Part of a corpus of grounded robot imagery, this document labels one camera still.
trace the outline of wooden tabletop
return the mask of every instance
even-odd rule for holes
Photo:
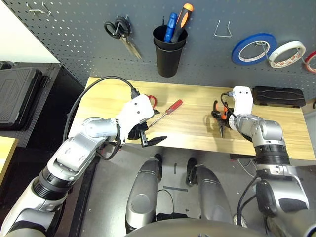
[[[10,164],[13,152],[18,144],[18,139],[0,137],[0,184]]]
[[[89,78],[87,86],[96,80],[97,78]],[[161,113],[176,100],[183,100],[183,105],[179,109],[165,116],[146,132],[149,140],[158,136],[168,136],[158,144],[159,146],[255,155],[252,143],[246,141],[238,132],[226,129],[225,138],[221,138],[218,123],[211,116],[214,100],[219,100],[221,93],[231,91],[231,88],[130,82],[140,93],[154,95],[158,100],[156,109]],[[86,118],[115,118],[124,103],[130,99],[130,88],[122,81],[107,79],[95,85],[81,100],[69,137],[79,131],[82,121]],[[225,99],[228,100],[230,107],[234,107],[232,98]],[[252,113],[280,123],[290,157],[315,159],[301,109],[254,105]],[[158,116],[147,121],[148,125]],[[129,142],[140,144],[140,141]]]

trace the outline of gray pegboard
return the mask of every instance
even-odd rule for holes
[[[242,67],[231,61],[234,46],[257,32],[275,35],[279,45],[301,41],[307,52],[316,50],[315,0],[192,0],[195,10],[187,27],[189,36],[176,76],[166,79],[157,73],[152,31],[179,12],[185,1],[176,0],[74,0],[47,1],[51,16],[31,16],[25,2],[2,0],[30,31],[82,83],[89,76],[123,76],[131,80],[212,86],[265,85],[303,90],[305,98],[316,96],[316,75],[302,62],[274,69],[267,62]],[[30,1],[40,8],[41,1]],[[143,56],[137,60],[120,40],[104,31],[105,21],[128,14],[132,41]],[[233,36],[216,38],[228,21]]]

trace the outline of robot leg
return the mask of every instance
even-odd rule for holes
[[[138,171],[129,194],[125,216],[127,233],[154,221],[158,178],[159,160],[149,158]]]
[[[198,184],[201,219],[232,224],[231,209],[216,175],[204,165],[196,165],[192,172],[195,173],[195,182]]]

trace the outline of blue tape roll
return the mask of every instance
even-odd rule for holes
[[[257,34],[248,36],[247,38],[243,39],[235,46],[232,53],[232,61],[238,65],[254,65],[266,60],[266,56],[264,52],[253,58],[241,57],[241,52],[247,46],[256,42],[264,42],[266,44],[265,48],[266,48],[268,57],[273,53],[273,51],[277,49],[277,40],[273,35],[268,34],[268,33],[257,33]]]

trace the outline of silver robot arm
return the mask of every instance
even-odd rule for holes
[[[28,185],[4,220],[0,237],[53,236],[68,191],[92,162],[96,149],[118,137],[124,144],[135,125],[153,116],[148,97],[139,95],[127,102],[114,119],[86,119],[81,131],[60,146]]]
[[[237,86],[227,95],[235,100],[229,117],[233,130],[253,143],[255,164],[261,181],[256,184],[259,210],[267,217],[276,236],[309,237],[316,232],[316,214],[295,167],[290,165],[281,126],[251,114],[252,96],[248,87]]]

